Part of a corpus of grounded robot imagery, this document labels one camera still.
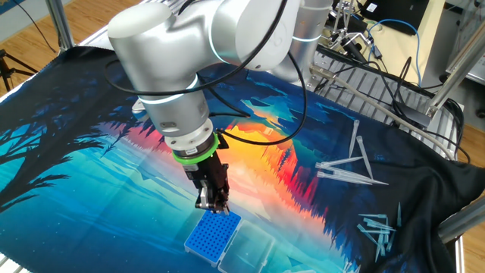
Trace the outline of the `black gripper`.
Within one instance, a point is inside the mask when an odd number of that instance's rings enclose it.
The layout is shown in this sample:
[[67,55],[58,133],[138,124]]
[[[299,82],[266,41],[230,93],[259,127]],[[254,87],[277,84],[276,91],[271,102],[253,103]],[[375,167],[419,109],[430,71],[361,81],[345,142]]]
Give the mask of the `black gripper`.
[[196,187],[201,187],[196,200],[197,209],[211,209],[208,187],[213,187],[212,210],[230,210],[228,206],[230,187],[227,180],[227,168],[228,164],[222,164],[216,152],[197,164],[183,166],[186,176]]

